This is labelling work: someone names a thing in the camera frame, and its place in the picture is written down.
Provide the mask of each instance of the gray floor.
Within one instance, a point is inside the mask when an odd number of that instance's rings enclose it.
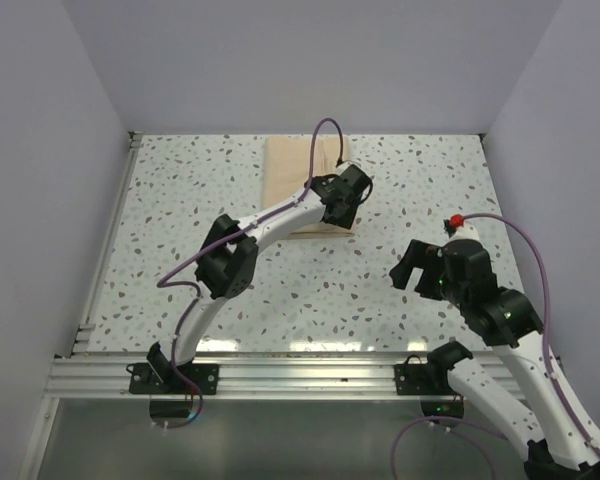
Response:
[[[210,401],[194,424],[163,435],[143,400],[64,401],[40,479],[383,479],[405,402]],[[486,424],[467,407],[465,418]],[[460,427],[484,445],[500,480],[526,478],[504,441]],[[398,447],[405,479],[488,479],[474,447],[416,426]]]

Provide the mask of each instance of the beige cloth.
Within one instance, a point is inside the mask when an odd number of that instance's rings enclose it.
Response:
[[[268,208],[296,193],[309,176],[311,138],[268,137],[265,143],[263,207]],[[316,142],[313,176],[336,172],[340,154],[338,137],[320,138]],[[343,159],[349,158],[349,141],[345,137]],[[289,238],[328,238],[353,236],[352,230],[319,223],[307,225]]]

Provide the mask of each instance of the fabric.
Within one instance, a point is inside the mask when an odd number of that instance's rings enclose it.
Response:
[[[296,193],[309,176],[311,138],[268,137],[265,143],[264,188],[262,203],[271,207]],[[314,155],[313,176],[336,172],[340,154],[340,139],[318,139]],[[349,141],[345,137],[343,159],[349,158]],[[289,238],[329,238],[353,236],[352,230],[335,225],[318,223],[307,225],[292,233]]]

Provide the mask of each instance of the speckled tabletop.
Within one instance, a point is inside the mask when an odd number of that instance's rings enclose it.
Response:
[[[265,138],[143,138],[91,317],[89,351],[144,352],[170,336],[191,293],[159,290],[156,281],[200,248],[219,214],[261,209]],[[445,241],[444,218],[499,213],[478,137],[349,139],[352,158],[374,177],[355,237],[272,245],[259,256],[250,289],[220,311],[199,351],[430,350],[450,337],[486,349],[455,310],[415,294],[416,279],[403,292],[388,277],[411,239]],[[500,283],[521,288],[504,227],[477,222]],[[179,278],[194,278],[194,268]]]

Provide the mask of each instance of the folded cloth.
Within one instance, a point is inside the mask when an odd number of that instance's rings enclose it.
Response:
[[[296,193],[309,176],[309,153],[311,138],[268,137],[265,143],[264,208],[271,207]],[[313,176],[333,174],[340,155],[340,139],[328,137],[316,141]],[[344,160],[349,158],[349,141],[345,137],[342,151]],[[352,230],[318,223],[307,225],[292,233],[289,238],[350,237]]]

